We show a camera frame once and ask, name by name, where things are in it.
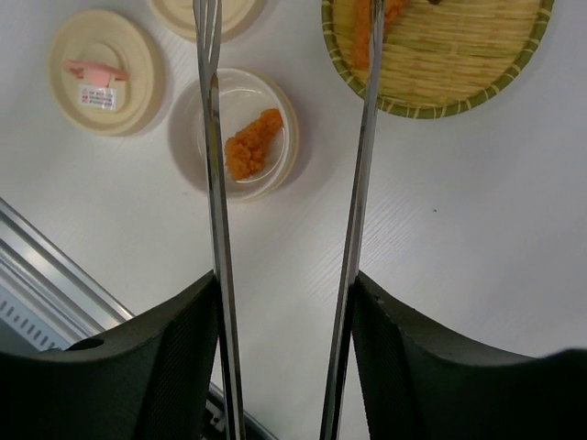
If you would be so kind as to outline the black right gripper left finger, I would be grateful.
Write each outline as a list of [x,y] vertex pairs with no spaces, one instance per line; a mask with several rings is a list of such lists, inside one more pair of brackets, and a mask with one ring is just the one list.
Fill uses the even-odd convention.
[[4,439],[197,439],[218,336],[212,273],[66,350],[1,356]]

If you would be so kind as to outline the fried food piece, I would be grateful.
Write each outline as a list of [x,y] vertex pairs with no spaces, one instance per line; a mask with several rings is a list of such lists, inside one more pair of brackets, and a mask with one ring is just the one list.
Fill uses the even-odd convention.
[[280,111],[270,108],[226,142],[226,167],[234,180],[245,180],[265,168],[271,142],[282,126]]
[[[385,2],[384,34],[388,33],[391,24],[398,19],[407,4],[407,0],[388,0]],[[370,66],[371,0],[357,1],[355,13],[352,63],[355,69],[364,71]]]

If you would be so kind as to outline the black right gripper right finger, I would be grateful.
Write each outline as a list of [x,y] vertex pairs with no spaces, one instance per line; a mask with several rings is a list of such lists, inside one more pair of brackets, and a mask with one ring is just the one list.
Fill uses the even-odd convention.
[[461,335],[361,273],[352,324],[372,439],[583,439],[586,352],[528,357]]

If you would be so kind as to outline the metal tongs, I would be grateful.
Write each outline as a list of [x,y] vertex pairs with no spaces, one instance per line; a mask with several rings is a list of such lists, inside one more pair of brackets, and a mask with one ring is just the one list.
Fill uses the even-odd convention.
[[[327,370],[327,385],[322,411],[320,436],[339,436],[340,415],[349,359],[349,341],[354,307],[355,283],[360,271],[360,251],[365,220],[371,160],[377,121],[377,97],[382,67],[385,3],[370,3],[370,69],[361,117],[349,220],[343,254],[337,310]],[[203,120],[205,126],[205,160],[213,241],[214,274],[220,286],[220,354],[224,384],[227,437],[246,436],[244,406],[238,351],[237,314],[233,282],[224,159],[221,151],[221,124],[217,66],[220,53],[222,7],[218,1],[195,1],[197,62]]]

